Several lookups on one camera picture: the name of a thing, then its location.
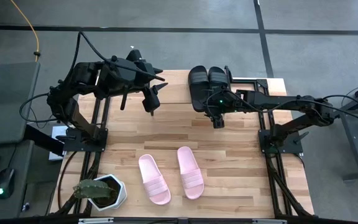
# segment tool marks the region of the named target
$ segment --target pink slide sandal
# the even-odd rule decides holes
[[[204,180],[193,152],[187,146],[178,149],[181,182],[188,199],[197,199],[204,191]]]
[[[148,154],[141,156],[139,158],[139,167],[140,173],[142,173],[144,189],[150,200],[157,205],[165,205],[171,201],[171,192],[153,157]]]

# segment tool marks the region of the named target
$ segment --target black slipper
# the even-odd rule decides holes
[[[208,98],[209,81],[206,68],[198,65],[192,68],[188,76],[188,84],[190,88],[191,104],[197,112],[204,111],[204,104]]]
[[[227,88],[230,90],[229,76],[219,67],[211,67],[208,72],[208,80],[211,89],[214,88]]]

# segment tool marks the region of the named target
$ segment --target black robotic arm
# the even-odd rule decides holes
[[[107,130],[96,124],[89,124],[79,111],[77,94],[93,93],[97,99],[122,95],[121,110],[125,108],[127,94],[142,92],[145,96],[143,106],[152,113],[160,106],[158,90],[167,83],[150,88],[150,81],[163,78],[156,76],[162,70],[153,68],[144,60],[138,50],[131,50],[127,58],[111,59],[103,62],[81,62],[70,70],[66,79],[59,80],[59,85],[51,86],[47,103],[52,114],[59,121],[74,125],[67,136],[60,136],[65,141],[65,151],[102,151],[106,144]]]
[[[283,146],[288,135],[310,127],[328,126],[334,122],[335,114],[327,100],[312,96],[268,96],[258,91],[237,90],[236,93],[226,88],[215,88],[205,103],[206,116],[211,118],[214,128],[223,128],[222,114],[232,112],[263,112],[269,110],[292,110],[304,115],[285,124],[270,127],[270,143]]]

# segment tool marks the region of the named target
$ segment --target floor tile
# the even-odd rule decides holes
[[[260,0],[266,29],[358,30],[358,0]]]
[[[41,63],[35,94],[56,86],[70,69],[75,51],[76,32],[38,32]],[[197,65],[228,65],[235,77],[266,77],[257,34],[185,34],[89,32],[94,46],[105,57],[126,57],[134,46],[153,66],[170,70],[189,70]],[[34,60],[35,39],[30,31],[0,31],[0,63]],[[99,61],[82,39],[77,62]],[[38,119],[49,117],[44,100],[33,102]]]
[[[252,0],[16,0],[31,23],[50,26],[257,28]],[[9,1],[0,23],[25,24]]]
[[[267,40],[274,75],[284,78],[289,95],[323,97],[358,86],[358,37],[268,35]],[[334,106],[341,100],[329,99]],[[315,213],[358,221],[358,181],[342,181],[342,176],[357,172],[357,166],[341,121],[302,133],[306,131],[310,133],[302,145]]]

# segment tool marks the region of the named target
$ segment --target white pot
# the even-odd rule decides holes
[[[112,174],[108,174],[108,175],[104,175],[102,177],[98,177],[96,178],[95,180],[101,180],[101,179],[104,179],[104,178],[107,178],[107,177],[112,177],[114,180],[117,181],[117,183],[121,186],[120,188],[120,191],[118,192],[118,198],[116,200],[116,203],[112,204],[112,205],[109,205],[107,207],[103,207],[103,208],[99,208],[95,202],[92,200],[92,198],[88,198],[88,200],[92,203],[92,205],[98,209],[98,211],[103,211],[105,209],[108,209],[108,208],[119,208],[121,206],[121,204],[125,201],[125,199],[127,198],[127,190],[125,189],[125,184],[120,181],[117,177],[115,177],[114,175]]]

